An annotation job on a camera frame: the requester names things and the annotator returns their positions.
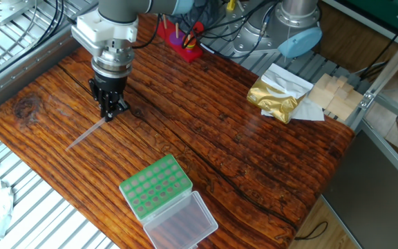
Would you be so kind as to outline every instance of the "pipette tip box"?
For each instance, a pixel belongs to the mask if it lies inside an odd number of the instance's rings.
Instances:
[[[195,248],[218,229],[193,183],[170,154],[120,185],[120,190],[157,249]]]

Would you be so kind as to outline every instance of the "wooden block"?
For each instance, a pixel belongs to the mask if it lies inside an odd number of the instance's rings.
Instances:
[[[328,82],[331,80],[331,76],[328,74],[322,75],[322,77],[317,81],[315,86],[319,87],[320,89],[325,89],[328,85]]]
[[[326,91],[325,89],[320,89],[319,87],[315,86],[312,88],[308,97],[311,101],[326,109],[327,106],[330,104],[332,98],[334,97],[334,94]]]
[[[348,83],[348,78],[345,76],[341,76],[337,79],[337,84],[342,87],[344,84]]]
[[[363,99],[362,94],[357,93],[356,91],[351,91],[348,97],[346,98],[345,102],[348,106],[355,109],[360,104],[360,101],[362,101],[362,99]]]
[[[334,96],[341,98],[342,100],[346,99],[350,93],[343,90],[342,88],[338,88]]]
[[[339,85],[337,84],[337,77],[332,77],[326,86],[326,91],[336,93],[337,89],[339,89]]]
[[[354,87],[352,87],[350,84],[345,83],[343,86],[341,86],[342,90],[344,90],[347,93],[350,93],[353,91]]]
[[[336,114],[340,119],[346,120],[355,108],[352,108],[340,97],[334,96],[326,109]]]

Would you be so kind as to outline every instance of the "metal grate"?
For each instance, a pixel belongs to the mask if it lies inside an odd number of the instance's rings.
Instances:
[[[64,14],[67,17],[74,17],[92,2],[92,0],[65,1]],[[26,53],[44,34],[54,13],[55,1],[46,0],[38,4],[36,14],[35,9],[30,8],[13,21],[0,26],[0,71],[13,62],[15,55]]]
[[[118,248],[1,141],[0,180],[15,194],[0,248]]]

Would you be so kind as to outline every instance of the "wood grain surface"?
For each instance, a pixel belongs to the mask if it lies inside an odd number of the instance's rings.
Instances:
[[[140,17],[140,40],[155,18]],[[0,106],[0,139],[121,248],[151,248],[118,186],[173,154],[219,229],[200,248],[287,248],[354,137],[345,125],[260,115],[246,101],[257,76],[204,54],[188,65],[164,44],[137,50],[131,111],[95,124],[83,48]]]

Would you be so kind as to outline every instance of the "metal frame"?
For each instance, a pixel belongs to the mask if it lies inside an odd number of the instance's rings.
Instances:
[[[386,142],[385,138],[382,138],[366,119],[363,119],[358,128],[359,131],[364,131],[371,138],[398,171],[398,153]]]
[[[364,98],[360,103],[360,107],[362,108],[362,110],[360,110],[354,122],[351,124],[352,129],[357,131],[360,122],[362,121],[363,117],[365,117],[365,114],[368,111],[371,104],[373,103],[373,100],[385,87],[385,85],[391,80],[391,78],[394,76],[394,74],[397,71],[398,71],[398,51],[391,58],[391,60],[388,62],[388,64],[385,66],[380,75],[377,77],[372,86],[367,90],[366,94],[364,95]]]

